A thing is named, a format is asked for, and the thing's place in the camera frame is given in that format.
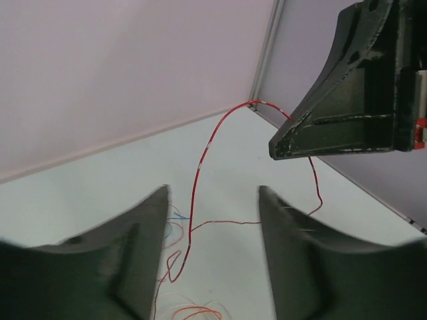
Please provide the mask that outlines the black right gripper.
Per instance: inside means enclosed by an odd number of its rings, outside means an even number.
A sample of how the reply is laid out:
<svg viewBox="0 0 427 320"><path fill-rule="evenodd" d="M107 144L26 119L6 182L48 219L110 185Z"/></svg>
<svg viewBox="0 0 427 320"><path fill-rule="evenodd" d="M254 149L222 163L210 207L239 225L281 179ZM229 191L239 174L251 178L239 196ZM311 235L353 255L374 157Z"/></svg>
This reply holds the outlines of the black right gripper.
<svg viewBox="0 0 427 320"><path fill-rule="evenodd" d="M343 9L324 68L271 138L270 157L425 146L426 1L362 1Z"/></svg>

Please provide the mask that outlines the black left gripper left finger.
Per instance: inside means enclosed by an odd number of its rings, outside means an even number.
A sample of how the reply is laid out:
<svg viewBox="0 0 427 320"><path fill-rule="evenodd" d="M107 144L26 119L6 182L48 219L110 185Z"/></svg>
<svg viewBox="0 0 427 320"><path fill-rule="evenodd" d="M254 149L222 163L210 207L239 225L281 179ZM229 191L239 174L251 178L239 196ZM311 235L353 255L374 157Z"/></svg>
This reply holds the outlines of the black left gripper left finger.
<svg viewBox="0 0 427 320"><path fill-rule="evenodd" d="M1 242L2 319L149 319L169 208L162 186L57 245Z"/></svg>

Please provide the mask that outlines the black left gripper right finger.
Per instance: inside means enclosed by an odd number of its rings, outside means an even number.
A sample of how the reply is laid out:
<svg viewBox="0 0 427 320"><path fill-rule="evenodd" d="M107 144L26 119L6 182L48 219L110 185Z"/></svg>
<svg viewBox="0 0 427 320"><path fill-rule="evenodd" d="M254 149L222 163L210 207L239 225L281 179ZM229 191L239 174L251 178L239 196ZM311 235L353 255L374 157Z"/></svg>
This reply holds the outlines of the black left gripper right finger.
<svg viewBox="0 0 427 320"><path fill-rule="evenodd" d="M278 319L425 319L426 240L380 245L342 233L258 189Z"/></svg>

